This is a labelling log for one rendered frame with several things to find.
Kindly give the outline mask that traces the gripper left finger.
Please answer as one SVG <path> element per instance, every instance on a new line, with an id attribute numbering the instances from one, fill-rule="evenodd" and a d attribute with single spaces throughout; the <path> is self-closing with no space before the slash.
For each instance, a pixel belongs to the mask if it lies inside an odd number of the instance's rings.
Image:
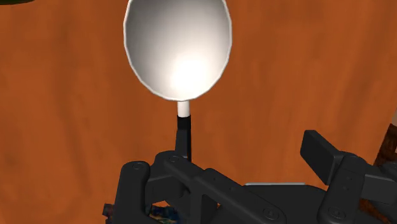
<path id="1" fill-rule="evenodd" d="M 243 224 L 287 224 L 286 215 L 243 186 L 214 169 L 192 163 L 191 125 L 179 123 L 176 146 L 149 165 L 133 161 L 123 165 L 112 224 L 160 224 L 146 214 L 146 205 L 181 199 L 189 224 L 211 224 L 218 211 L 226 210 Z"/>

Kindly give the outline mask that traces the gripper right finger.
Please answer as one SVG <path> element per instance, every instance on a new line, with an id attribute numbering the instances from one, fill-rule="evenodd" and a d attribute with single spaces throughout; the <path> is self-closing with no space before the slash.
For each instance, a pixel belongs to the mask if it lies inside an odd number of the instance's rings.
<path id="1" fill-rule="evenodd" d="M 382 224 L 359 210 L 359 200 L 374 203 L 397 224 L 397 161 L 381 166 L 336 149 L 316 130 L 306 130 L 300 155 L 328 186 L 317 212 L 319 224 Z"/>

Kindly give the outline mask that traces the dark brown wooden post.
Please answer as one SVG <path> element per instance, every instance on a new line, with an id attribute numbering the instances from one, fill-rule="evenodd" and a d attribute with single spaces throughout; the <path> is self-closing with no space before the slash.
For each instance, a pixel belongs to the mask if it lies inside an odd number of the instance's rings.
<path id="1" fill-rule="evenodd" d="M 373 163 L 375 166 L 380 166 L 386 162 L 397 160 L 397 126 L 390 124 L 384 136 L 384 140 L 380 146 L 379 152 Z M 366 214 L 380 220 L 383 224 L 393 224 L 392 221 L 386 217 L 384 212 L 380 212 L 373 202 L 366 199 L 361 199 L 359 202 L 359 209 Z"/>

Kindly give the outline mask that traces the blue patterned object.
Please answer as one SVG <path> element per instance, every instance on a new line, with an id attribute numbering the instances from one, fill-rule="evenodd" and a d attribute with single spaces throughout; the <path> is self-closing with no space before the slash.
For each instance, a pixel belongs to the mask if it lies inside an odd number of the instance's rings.
<path id="1" fill-rule="evenodd" d="M 158 207 L 153 204 L 146 206 L 146 214 L 163 224 L 183 224 L 178 212 L 170 206 Z M 106 217 L 105 224 L 113 224 L 113 205 L 104 204 L 102 215 Z"/>

